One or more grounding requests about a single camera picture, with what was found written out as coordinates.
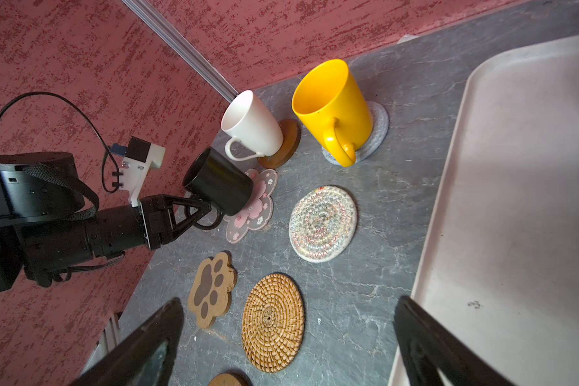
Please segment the rattan round coaster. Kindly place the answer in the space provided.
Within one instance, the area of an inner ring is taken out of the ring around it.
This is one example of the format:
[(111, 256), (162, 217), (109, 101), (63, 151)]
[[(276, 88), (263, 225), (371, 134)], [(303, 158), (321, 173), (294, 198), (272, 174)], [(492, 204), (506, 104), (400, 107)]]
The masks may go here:
[(251, 364), (266, 373), (288, 367), (300, 350), (305, 306), (292, 278), (272, 273), (252, 288), (242, 318), (242, 345)]

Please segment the cork paw print coaster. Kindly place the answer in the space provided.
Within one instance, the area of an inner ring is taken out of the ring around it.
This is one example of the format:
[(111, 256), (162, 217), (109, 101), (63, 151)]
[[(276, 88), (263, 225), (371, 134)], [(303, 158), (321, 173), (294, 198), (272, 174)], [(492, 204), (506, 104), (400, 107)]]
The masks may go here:
[(187, 304), (199, 328), (210, 328), (218, 317), (228, 313), (236, 282), (229, 252), (220, 252), (200, 263)]

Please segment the multicolour woven round coaster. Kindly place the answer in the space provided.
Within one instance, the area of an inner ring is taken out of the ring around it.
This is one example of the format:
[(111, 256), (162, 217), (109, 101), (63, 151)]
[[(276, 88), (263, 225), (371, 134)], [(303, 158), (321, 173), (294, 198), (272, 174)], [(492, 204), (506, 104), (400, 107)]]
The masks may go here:
[(335, 259), (350, 244), (358, 223), (358, 210), (350, 194), (339, 187), (322, 186), (303, 197), (289, 220), (289, 240), (307, 262)]

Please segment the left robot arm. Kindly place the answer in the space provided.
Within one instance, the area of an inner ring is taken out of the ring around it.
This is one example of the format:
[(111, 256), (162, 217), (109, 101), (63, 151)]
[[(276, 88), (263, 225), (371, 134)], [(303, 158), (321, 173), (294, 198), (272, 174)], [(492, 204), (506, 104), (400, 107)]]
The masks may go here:
[(107, 265), (142, 245), (175, 241), (212, 210), (209, 202), (156, 195), (101, 209), (67, 152), (0, 155), (0, 292), (19, 273), (48, 288), (74, 273)]

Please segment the grey woven round coaster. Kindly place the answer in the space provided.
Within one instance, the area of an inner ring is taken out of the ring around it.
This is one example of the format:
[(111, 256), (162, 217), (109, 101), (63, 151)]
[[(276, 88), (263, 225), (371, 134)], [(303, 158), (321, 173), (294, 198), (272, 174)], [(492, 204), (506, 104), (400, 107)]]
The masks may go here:
[(318, 141), (337, 164), (351, 167), (375, 152), (387, 134), (387, 123), (384, 107), (372, 110), (362, 97), (339, 98), (318, 122)]

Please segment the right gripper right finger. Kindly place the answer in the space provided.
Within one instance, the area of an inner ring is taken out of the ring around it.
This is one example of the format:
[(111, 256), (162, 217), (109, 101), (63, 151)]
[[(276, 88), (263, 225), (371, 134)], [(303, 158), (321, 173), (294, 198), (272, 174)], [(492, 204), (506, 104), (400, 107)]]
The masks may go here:
[(395, 309), (395, 334), (411, 385), (510, 385), (407, 295)]

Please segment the black mug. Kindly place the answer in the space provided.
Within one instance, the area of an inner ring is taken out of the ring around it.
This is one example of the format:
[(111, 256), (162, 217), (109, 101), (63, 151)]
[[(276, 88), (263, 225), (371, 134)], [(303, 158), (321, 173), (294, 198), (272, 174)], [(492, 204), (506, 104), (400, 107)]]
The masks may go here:
[(252, 179), (212, 147), (193, 162), (182, 185), (191, 193), (191, 199), (207, 201), (217, 209), (217, 219), (212, 225), (195, 223), (201, 230), (212, 230), (223, 216), (238, 214), (249, 203), (254, 189)]

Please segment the yellow mug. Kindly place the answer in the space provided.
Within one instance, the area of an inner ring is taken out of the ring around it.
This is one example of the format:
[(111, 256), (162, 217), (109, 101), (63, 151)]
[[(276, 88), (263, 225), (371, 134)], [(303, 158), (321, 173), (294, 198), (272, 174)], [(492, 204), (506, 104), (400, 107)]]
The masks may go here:
[(328, 60), (311, 70), (295, 89), (292, 110), (342, 167), (357, 162), (371, 136), (373, 119), (349, 65)]

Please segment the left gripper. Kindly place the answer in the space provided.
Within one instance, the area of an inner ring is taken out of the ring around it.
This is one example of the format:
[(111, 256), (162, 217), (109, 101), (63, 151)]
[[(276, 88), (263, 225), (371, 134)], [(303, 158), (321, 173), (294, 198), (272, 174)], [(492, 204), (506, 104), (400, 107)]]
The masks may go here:
[[(175, 220), (175, 207), (184, 209), (185, 218), (180, 222)], [(111, 257), (142, 245), (159, 249), (190, 228), (212, 230), (214, 224), (199, 223), (211, 211), (212, 204), (202, 199), (148, 196), (136, 207), (127, 204), (104, 209), (85, 221), (86, 247), (94, 257)]]

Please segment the pink flower coaster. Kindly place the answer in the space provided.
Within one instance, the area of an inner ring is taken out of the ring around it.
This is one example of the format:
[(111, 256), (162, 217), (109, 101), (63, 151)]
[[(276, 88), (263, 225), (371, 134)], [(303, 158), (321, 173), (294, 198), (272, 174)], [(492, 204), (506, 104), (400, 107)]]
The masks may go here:
[(254, 182), (251, 199), (236, 215), (223, 218), (228, 223), (226, 238), (231, 244), (240, 242), (249, 230), (264, 228), (273, 215), (272, 194), (278, 183), (278, 173), (273, 169), (249, 169), (245, 174)]

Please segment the white mug with handle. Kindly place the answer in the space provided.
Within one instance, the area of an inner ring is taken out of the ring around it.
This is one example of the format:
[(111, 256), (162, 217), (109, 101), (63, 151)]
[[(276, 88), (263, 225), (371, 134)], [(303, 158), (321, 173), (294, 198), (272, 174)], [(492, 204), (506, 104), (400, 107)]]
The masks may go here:
[[(276, 118), (252, 90), (243, 91), (231, 102), (223, 115), (221, 130), (231, 137), (225, 145), (226, 155), (236, 162), (274, 156), (284, 141)], [(254, 154), (239, 159), (231, 152), (234, 142)]]

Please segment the brown wooden round coaster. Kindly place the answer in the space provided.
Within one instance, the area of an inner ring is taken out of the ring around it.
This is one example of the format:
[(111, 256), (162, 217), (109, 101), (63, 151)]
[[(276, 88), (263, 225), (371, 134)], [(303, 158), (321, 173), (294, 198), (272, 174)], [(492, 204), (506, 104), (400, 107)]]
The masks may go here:
[(239, 374), (224, 372), (215, 376), (208, 386), (248, 386), (247, 381)]

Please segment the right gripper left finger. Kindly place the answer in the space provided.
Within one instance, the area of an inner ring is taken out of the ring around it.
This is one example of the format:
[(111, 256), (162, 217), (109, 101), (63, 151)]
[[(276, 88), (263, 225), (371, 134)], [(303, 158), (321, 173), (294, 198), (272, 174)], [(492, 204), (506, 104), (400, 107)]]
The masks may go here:
[(169, 384), (183, 324), (181, 301), (172, 298), (72, 384)]

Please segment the dark amber round coaster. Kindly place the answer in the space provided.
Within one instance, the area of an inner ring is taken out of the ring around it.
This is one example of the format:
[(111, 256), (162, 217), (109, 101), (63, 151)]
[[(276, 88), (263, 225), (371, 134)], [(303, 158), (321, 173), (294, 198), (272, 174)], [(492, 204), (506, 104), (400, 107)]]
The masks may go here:
[(271, 157), (260, 157), (257, 162), (264, 168), (278, 169), (286, 164), (297, 150), (302, 132), (298, 121), (294, 119), (285, 119), (279, 122), (284, 141), (281, 148)]

